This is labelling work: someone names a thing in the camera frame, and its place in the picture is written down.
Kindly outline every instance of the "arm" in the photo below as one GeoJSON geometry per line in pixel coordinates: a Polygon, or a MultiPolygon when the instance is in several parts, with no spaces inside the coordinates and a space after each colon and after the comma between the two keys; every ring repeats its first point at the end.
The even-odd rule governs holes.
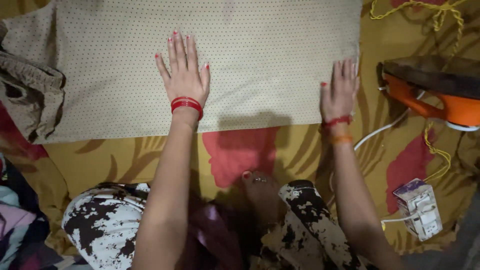
{"type": "MultiPolygon", "coordinates": [[[[322,112],[325,121],[349,115],[359,88],[352,60],[334,65],[333,89],[322,84],[322,112]]],[[[331,136],[349,135],[348,125],[332,127],[331,136]]],[[[340,227],[357,253],[381,270],[404,269],[400,256],[389,245],[375,204],[361,174],[351,141],[333,145],[334,192],[340,227]]]]}
{"type": "MultiPolygon", "coordinates": [[[[198,72],[193,38],[187,37],[188,58],[180,33],[168,39],[171,75],[161,55],[156,63],[170,100],[191,97],[203,107],[209,92],[207,65],[198,72]]],[[[137,232],[133,269],[174,269],[185,246],[188,226],[190,156],[198,111],[174,110],[167,142],[160,155],[150,193],[137,232]]]]}

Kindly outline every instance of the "clothes iron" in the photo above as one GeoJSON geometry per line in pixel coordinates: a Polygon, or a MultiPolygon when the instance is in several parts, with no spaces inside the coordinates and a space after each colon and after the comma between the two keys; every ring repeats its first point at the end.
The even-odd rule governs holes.
{"type": "Polygon", "coordinates": [[[480,129],[480,61],[435,55],[413,56],[383,63],[389,95],[425,118],[445,120],[461,131],[480,129]],[[415,98],[413,89],[437,96],[439,109],[415,98]]]}

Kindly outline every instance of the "beige polka dot fabric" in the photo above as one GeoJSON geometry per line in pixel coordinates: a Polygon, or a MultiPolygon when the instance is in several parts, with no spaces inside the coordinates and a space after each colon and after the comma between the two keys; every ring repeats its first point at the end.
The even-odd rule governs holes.
{"type": "Polygon", "coordinates": [[[154,55],[174,29],[210,62],[198,132],[319,123],[320,81],[357,56],[360,10],[361,0],[59,0],[6,20],[2,45],[67,78],[61,122],[36,143],[168,134],[154,55]]]}

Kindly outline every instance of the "forearm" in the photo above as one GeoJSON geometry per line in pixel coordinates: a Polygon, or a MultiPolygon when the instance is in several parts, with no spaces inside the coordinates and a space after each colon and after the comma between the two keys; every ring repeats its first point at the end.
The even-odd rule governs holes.
{"type": "Polygon", "coordinates": [[[183,251],[188,226],[190,156],[198,113],[178,108],[160,155],[135,247],[136,269],[172,269],[183,251]]]}
{"type": "MultiPolygon", "coordinates": [[[[332,129],[332,135],[348,132],[346,124],[332,129]]],[[[398,254],[385,238],[376,207],[361,174],[351,142],[333,145],[334,191],[338,219],[349,243],[380,269],[402,269],[398,254]]]]}

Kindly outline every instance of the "foot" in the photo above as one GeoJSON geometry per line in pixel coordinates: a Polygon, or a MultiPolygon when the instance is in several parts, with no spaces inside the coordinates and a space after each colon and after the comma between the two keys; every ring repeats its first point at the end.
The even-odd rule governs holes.
{"type": "Polygon", "coordinates": [[[282,202],[278,196],[278,182],[261,172],[245,171],[242,174],[247,198],[253,205],[255,215],[261,227],[280,221],[282,217],[282,202]]]}

